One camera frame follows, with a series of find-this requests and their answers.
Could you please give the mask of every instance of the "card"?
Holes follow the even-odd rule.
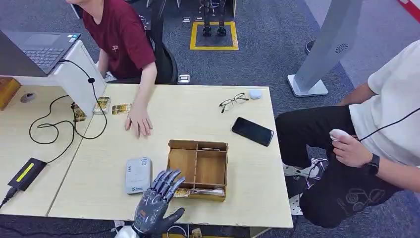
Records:
[[[82,111],[82,109],[80,109],[80,107],[77,104],[74,104],[74,113],[76,114],[76,121],[75,122],[80,122],[80,121],[84,121],[86,120],[86,115],[85,113]]]
[[[125,114],[125,113],[129,113],[130,111],[131,111],[131,103],[112,106],[113,115]]]
[[[105,114],[109,112],[109,106],[111,104],[111,98],[110,97],[100,97],[98,98],[99,105],[102,107],[102,110]],[[93,109],[94,114],[102,114],[101,109],[99,107],[98,103],[95,104],[95,108]]]
[[[203,235],[201,234],[201,229],[200,228],[196,228],[191,230],[191,233],[193,234],[193,238],[202,238]]]
[[[175,191],[174,197],[188,197],[191,194],[191,189],[179,188]]]

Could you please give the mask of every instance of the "light wood tabletop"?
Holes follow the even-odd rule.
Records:
[[[262,98],[221,113],[222,101],[250,89],[261,90]],[[131,103],[136,90],[136,85],[112,84],[104,95],[111,105]],[[141,194],[124,192],[126,161],[151,158],[154,177],[166,169],[168,141],[184,139],[228,143],[226,200],[174,198],[168,214],[184,207],[180,223],[293,227],[277,135],[264,147],[230,130],[244,117],[275,131],[268,87],[159,85],[148,111],[154,127],[148,138],[125,131],[126,115],[109,113],[105,133],[82,141],[49,216],[133,220]],[[103,117],[94,116],[86,135],[95,135],[103,124]]]
[[[36,93],[35,100],[21,103],[20,98],[26,93]],[[0,197],[4,198],[9,186],[7,183],[31,158],[50,161],[59,155],[69,144],[72,127],[69,124],[58,125],[59,138],[50,145],[40,145],[29,137],[31,123],[49,112],[50,103],[66,95],[61,87],[23,86],[19,89],[4,111],[0,111]],[[56,123],[61,120],[73,121],[70,108],[72,100],[63,98],[52,107],[52,114],[37,123]],[[89,121],[78,122],[78,131],[84,133]],[[55,138],[53,128],[32,130],[33,137],[41,142]],[[81,138],[75,136],[73,145],[55,162],[48,164],[25,192],[17,192],[0,210],[0,214],[46,216],[55,195],[61,186]]]

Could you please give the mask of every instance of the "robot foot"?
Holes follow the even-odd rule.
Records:
[[[225,28],[220,27],[220,28],[217,30],[217,35],[218,35],[218,36],[226,36],[226,29],[225,29]]]
[[[211,36],[211,27],[206,26],[203,28],[203,36]]]

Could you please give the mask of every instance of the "laptop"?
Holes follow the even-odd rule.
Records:
[[[0,75],[47,77],[80,35],[0,31]]]

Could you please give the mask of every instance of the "black phone screen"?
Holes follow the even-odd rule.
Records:
[[[236,119],[232,131],[263,146],[270,144],[274,134],[272,130],[243,118]]]

